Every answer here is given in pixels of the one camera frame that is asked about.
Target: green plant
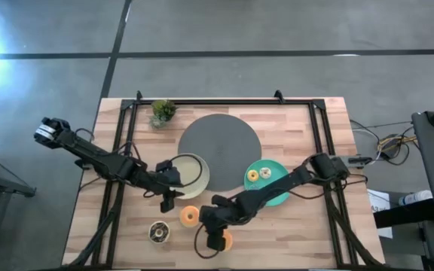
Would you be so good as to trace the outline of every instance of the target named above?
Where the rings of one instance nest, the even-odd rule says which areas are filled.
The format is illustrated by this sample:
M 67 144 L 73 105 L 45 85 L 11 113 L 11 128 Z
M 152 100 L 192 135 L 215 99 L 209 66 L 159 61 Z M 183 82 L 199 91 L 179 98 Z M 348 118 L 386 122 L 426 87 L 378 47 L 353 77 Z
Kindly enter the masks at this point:
M 177 111 L 177 107 L 170 100 L 157 100 L 151 104 L 154 115 L 150 117 L 150 126 L 161 128 L 171 120 Z

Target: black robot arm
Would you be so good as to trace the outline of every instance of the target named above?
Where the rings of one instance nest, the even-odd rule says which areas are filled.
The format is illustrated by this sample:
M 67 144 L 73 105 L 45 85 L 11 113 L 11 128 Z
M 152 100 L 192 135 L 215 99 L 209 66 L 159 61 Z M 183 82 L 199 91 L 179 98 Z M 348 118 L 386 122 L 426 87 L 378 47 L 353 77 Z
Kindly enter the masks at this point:
M 78 166 L 83 168 L 84 164 L 90 164 L 95 172 L 106 180 L 122 181 L 151 191 L 154 195 L 163 195 L 161 212 L 173 209 L 173 199 L 183 195 L 174 189 L 183 186 L 179 171 L 169 160 L 159 163 L 156 172 L 148 172 L 147 164 L 143 161 L 121 155 L 118 151 L 105 151 L 78 136 L 77 131 L 72 131 L 67 121 L 56 118 L 43 118 L 34 137 L 38 143 L 48 148 L 64 148 L 80 157 L 80 160 L 75 161 Z
M 307 164 L 313 167 L 315 176 L 307 169 Z M 259 190 L 246 190 L 230 198 L 214 195 L 212 204 L 217 206 L 202 206 L 199 221 L 205 227 L 207 247 L 223 251 L 225 239 L 224 229 L 228 225 L 244 225 L 257 215 L 266 202 L 302 184 L 312 183 L 324 185 L 332 181 L 344 180 L 350 175 L 340 158 L 329 158 L 327 154 L 316 154 L 309 157 L 288 175 Z

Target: gray circular plate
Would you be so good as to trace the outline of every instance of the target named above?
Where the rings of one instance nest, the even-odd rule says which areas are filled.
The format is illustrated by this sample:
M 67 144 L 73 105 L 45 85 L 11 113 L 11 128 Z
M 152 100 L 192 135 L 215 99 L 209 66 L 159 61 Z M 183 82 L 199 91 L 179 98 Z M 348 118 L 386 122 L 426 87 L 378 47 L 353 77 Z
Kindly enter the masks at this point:
M 261 142 L 241 119 L 212 114 L 194 121 L 183 133 L 179 154 L 202 157 L 211 172 L 207 190 L 222 192 L 243 185 L 247 167 L 261 159 Z

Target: white container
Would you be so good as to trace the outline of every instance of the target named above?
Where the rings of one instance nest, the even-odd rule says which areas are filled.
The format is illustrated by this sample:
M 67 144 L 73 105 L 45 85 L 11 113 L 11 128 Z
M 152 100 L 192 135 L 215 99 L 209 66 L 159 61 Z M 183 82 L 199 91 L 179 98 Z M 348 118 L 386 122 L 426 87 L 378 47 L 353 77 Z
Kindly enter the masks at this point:
M 400 206 L 405 206 L 407 204 L 412 204 L 415 202 L 419 202 L 425 199 L 432 199 L 433 195 L 431 194 L 430 190 L 423 190 L 416 193 L 411 193 L 406 196 L 402 196 L 399 198 L 398 204 Z

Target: succulent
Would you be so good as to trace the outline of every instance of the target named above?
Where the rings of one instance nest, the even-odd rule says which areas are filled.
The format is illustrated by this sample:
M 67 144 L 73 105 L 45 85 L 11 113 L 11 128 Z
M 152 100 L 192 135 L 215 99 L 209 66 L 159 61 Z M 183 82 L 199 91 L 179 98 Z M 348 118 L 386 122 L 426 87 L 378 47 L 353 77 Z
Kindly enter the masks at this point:
M 154 129 L 159 129 L 171 120 L 177 111 L 177 107 L 170 100 L 158 100 L 151 104 L 154 115 L 150 117 L 150 126 Z

